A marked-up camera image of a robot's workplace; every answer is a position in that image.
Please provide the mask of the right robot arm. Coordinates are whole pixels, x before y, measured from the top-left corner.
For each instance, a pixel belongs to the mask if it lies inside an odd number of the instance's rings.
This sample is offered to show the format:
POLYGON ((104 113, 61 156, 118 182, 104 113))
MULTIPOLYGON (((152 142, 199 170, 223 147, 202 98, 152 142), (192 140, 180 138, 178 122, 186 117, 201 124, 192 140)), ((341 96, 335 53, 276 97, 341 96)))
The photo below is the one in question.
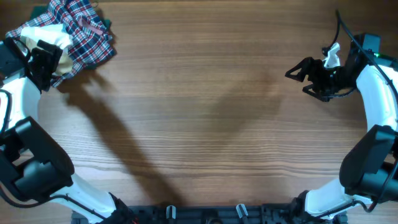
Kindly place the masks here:
POLYGON ((323 49, 323 60, 307 57, 285 73, 302 91, 322 102, 358 91, 367 131, 345 156, 339 177, 306 190, 285 207, 293 222, 339 223, 348 209, 361 206, 368 213, 385 202, 397 201, 397 59, 380 54, 381 38, 359 34, 351 39, 348 58, 340 64, 337 42, 323 49))

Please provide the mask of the white baby shirt tan sleeves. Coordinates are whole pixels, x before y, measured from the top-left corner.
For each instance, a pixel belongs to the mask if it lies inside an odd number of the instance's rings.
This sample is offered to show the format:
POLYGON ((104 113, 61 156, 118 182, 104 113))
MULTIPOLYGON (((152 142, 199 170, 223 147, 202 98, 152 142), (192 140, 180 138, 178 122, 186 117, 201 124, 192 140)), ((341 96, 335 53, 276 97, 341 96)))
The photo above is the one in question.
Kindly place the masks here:
POLYGON ((66 33, 63 24, 47 25, 43 27, 24 27, 21 32, 21 40, 25 42, 30 50, 34 48, 43 50, 42 47, 37 45, 40 40, 48 44, 56 45, 63 52, 53 74, 60 77, 71 72, 73 60, 68 55, 68 48, 72 46, 73 41, 72 36, 66 33))

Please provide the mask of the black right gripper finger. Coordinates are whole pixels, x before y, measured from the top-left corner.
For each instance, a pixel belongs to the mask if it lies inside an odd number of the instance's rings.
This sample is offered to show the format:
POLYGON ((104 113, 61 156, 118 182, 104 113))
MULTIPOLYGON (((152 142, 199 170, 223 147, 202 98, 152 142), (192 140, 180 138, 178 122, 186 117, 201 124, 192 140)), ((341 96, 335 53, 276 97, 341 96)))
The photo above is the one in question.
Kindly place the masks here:
POLYGON ((314 84, 307 85, 307 86, 302 88, 302 91, 304 93, 306 93, 306 94, 308 94, 308 95, 310 95, 310 96, 322 101, 322 102, 329 102, 330 101, 329 97, 322 96, 321 94, 314 92, 313 87, 314 87, 314 84))
POLYGON ((304 58, 296 66, 285 73, 285 77, 298 82, 303 82, 305 77, 309 75, 313 68, 314 59, 312 57, 304 58))

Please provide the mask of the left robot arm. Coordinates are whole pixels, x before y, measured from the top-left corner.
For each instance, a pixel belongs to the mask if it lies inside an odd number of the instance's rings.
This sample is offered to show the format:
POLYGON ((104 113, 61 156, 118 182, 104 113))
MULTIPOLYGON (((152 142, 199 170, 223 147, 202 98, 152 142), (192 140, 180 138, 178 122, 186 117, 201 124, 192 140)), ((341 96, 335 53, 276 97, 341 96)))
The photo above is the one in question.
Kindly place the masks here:
POLYGON ((68 154, 37 121, 41 94, 51 87, 62 53, 43 40, 32 50, 15 37, 1 41, 1 197, 17 208, 57 203, 88 223, 137 223, 121 199, 75 173, 68 154))

